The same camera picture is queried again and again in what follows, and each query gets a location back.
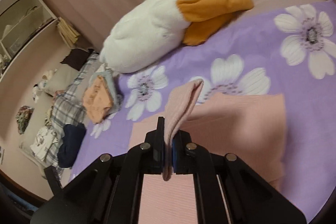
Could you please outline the white patterned cloth pile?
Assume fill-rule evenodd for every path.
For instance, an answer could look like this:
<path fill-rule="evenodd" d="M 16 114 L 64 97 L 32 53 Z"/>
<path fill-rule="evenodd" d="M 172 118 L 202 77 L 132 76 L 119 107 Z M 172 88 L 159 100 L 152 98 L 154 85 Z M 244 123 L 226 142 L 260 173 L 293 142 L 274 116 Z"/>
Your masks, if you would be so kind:
<path fill-rule="evenodd" d="M 45 161 L 52 145 L 58 142 L 57 132 L 52 127 L 43 126 L 35 136 L 33 144 L 30 145 L 30 149 L 37 159 Z"/>

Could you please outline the white wall shelf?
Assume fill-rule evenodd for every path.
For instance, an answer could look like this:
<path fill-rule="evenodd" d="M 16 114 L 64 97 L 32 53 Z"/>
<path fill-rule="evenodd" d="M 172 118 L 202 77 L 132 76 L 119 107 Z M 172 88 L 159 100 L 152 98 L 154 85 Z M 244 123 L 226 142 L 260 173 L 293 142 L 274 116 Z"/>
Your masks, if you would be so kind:
<path fill-rule="evenodd" d="M 55 22 L 43 0 L 1 0 L 1 75 L 40 30 Z"/>

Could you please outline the white plush goose toy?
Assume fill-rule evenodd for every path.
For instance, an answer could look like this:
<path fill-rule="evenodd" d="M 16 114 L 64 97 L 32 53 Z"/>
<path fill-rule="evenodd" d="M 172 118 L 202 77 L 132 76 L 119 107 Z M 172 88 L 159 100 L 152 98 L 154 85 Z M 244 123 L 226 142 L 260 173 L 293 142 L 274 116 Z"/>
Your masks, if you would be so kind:
<path fill-rule="evenodd" d="M 139 71 L 181 44 L 204 43 L 253 7 L 252 0 L 145 0 L 114 25 L 100 62 L 118 73 Z"/>

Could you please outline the orange cartoon print garment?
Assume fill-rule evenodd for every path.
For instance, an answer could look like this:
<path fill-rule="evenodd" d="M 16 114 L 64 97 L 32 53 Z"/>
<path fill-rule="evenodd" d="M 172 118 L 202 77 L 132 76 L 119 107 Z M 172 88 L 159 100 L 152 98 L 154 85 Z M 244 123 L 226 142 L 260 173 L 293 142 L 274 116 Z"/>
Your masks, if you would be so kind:
<path fill-rule="evenodd" d="M 83 106 L 93 123 L 101 123 L 108 115 L 114 106 L 114 100 L 103 76 L 97 76 L 92 85 L 84 92 Z"/>

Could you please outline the black garment on pillow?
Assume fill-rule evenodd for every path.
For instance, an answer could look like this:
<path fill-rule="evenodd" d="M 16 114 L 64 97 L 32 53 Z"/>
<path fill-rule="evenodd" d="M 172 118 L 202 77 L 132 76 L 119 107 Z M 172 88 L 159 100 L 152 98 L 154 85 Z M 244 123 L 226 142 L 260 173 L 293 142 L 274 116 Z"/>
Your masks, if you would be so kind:
<path fill-rule="evenodd" d="M 82 66 L 86 63 L 87 59 L 93 52 L 94 49 L 92 48 L 89 48 L 87 50 L 75 48 L 71 50 L 69 55 L 67 55 L 60 63 L 69 65 L 73 69 L 80 71 Z"/>

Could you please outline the colourful floral small cloth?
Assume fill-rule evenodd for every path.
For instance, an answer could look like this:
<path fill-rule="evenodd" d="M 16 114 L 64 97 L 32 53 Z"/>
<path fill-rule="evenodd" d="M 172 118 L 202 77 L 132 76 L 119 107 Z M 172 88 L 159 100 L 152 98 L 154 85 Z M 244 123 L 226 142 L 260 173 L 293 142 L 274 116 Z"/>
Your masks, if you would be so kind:
<path fill-rule="evenodd" d="M 18 133 L 22 135 L 29 124 L 34 108 L 30 106 L 21 106 L 15 116 L 18 125 Z"/>

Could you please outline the grey folded garment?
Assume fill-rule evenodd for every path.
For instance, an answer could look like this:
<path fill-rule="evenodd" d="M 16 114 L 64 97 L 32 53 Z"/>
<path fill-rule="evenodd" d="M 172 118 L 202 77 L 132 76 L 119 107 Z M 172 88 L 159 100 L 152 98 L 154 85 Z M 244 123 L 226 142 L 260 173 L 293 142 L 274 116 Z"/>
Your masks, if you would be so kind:
<path fill-rule="evenodd" d="M 118 92 L 117 85 L 114 81 L 113 72 L 111 70 L 103 71 L 103 72 L 95 72 L 93 76 L 90 78 L 89 86 L 92 85 L 93 81 L 97 76 L 102 76 L 105 79 L 105 82 L 107 83 L 108 91 L 113 99 L 113 106 L 108 111 L 108 115 L 117 113 L 121 110 L 123 97 Z"/>

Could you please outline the dark navy folded garment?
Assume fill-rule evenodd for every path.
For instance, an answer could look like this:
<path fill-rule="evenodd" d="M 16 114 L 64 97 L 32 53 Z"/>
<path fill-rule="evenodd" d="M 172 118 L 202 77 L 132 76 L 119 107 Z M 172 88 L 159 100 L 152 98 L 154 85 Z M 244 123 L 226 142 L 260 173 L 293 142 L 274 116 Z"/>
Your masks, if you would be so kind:
<path fill-rule="evenodd" d="M 58 165 L 60 168 L 70 168 L 76 161 L 87 130 L 82 123 L 77 125 L 66 124 L 63 127 L 63 132 L 64 136 L 62 137 L 62 145 L 60 146 L 57 154 Z"/>

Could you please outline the pink knit sweater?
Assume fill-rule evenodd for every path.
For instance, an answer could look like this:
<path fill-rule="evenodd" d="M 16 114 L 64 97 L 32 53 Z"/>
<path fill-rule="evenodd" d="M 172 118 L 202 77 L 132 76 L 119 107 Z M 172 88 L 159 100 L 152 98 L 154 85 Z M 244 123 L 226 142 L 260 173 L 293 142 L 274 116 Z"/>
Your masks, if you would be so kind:
<path fill-rule="evenodd" d="M 197 104 L 203 87 L 194 80 L 173 89 L 165 110 L 133 125 L 129 145 L 145 141 L 146 134 L 165 119 L 164 141 L 170 143 L 178 130 L 210 153 L 234 153 L 274 188 L 284 176 L 282 157 L 286 143 L 285 102 L 282 95 L 239 96 L 216 92 Z M 140 223 L 197 223 L 194 178 L 172 174 L 143 178 Z"/>

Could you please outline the purple floral bed sheet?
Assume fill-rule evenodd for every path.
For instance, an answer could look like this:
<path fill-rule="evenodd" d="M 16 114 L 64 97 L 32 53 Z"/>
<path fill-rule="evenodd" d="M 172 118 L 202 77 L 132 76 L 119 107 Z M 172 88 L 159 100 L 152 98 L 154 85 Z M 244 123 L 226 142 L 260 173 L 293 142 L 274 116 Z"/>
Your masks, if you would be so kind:
<path fill-rule="evenodd" d="M 282 94 L 288 139 L 282 193 L 311 221 L 335 188 L 335 3 L 290 6 L 227 27 L 136 73 L 120 75 L 121 109 L 88 131 L 76 176 L 103 153 L 127 151 L 135 123 L 163 111 L 170 92 L 202 79 L 202 106 L 216 93 Z"/>

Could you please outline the grey plaid blanket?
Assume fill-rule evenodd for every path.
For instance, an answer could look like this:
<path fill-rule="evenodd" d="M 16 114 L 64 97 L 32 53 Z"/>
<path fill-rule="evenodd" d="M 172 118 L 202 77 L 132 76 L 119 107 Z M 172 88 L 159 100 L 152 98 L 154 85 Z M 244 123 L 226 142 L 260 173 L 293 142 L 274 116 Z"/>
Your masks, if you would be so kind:
<path fill-rule="evenodd" d="M 84 121 L 86 111 L 83 104 L 75 96 L 75 93 L 79 91 L 79 86 L 84 83 L 84 80 L 98 69 L 100 63 L 98 62 L 98 53 L 93 52 L 89 55 L 84 65 L 77 71 L 74 80 L 65 88 L 65 91 L 56 96 L 56 100 L 52 105 L 50 124 L 47 126 L 54 132 L 52 144 L 44 159 L 36 159 L 39 163 L 39 169 L 43 170 L 46 167 L 53 165 L 57 169 L 60 169 L 58 164 L 57 153 L 62 145 L 62 137 L 65 135 L 64 126 L 67 124 L 78 125 Z"/>

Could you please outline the beige pillow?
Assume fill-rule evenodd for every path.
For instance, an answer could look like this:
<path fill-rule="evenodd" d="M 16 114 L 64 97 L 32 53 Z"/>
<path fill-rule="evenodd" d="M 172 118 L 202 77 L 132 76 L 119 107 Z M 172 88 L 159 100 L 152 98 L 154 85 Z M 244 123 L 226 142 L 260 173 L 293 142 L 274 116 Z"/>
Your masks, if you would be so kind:
<path fill-rule="evenodd" d="M 61 64 L 51 79 L 47 81 L 43 91 L 53 96 L 56 91 L 66 90 L 66 88 L 68 88 L 68 86 L 74 81 L 78 74 L 79 71 L 73 69 L 71 66 L 67 64 Z"/>

